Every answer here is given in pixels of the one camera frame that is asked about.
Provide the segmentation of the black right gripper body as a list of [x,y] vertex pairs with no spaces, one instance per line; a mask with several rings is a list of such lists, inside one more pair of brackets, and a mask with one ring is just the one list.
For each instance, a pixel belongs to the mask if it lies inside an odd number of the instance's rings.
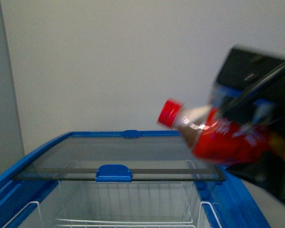
[[269,150],[228,172],[270,193],[285,205],[285,57],[232,47],[215,79],[212,103],[243,126],[269,130]]

